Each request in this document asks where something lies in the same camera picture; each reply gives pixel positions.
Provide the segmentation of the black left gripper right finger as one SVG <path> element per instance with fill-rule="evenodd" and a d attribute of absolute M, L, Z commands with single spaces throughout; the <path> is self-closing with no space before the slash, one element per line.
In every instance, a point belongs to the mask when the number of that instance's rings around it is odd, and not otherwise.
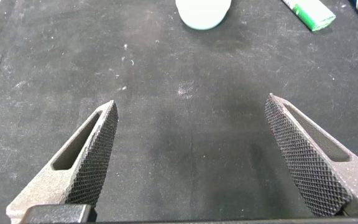
<path fill-rule="evenodd" d="M 281 97 L 269 94 L 265 116 L 311 212 L 358 216 L 358 156 Z"/>

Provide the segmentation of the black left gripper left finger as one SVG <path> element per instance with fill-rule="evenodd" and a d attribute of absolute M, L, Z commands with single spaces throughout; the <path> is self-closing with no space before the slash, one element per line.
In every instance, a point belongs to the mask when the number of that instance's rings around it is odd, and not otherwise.
<path fill-rule="evenodd" d="M 97 107 L 6 207 L 11 223 L 35 205 L 96 206 L 109 167 L 118 124 L 113 100 Z"/>

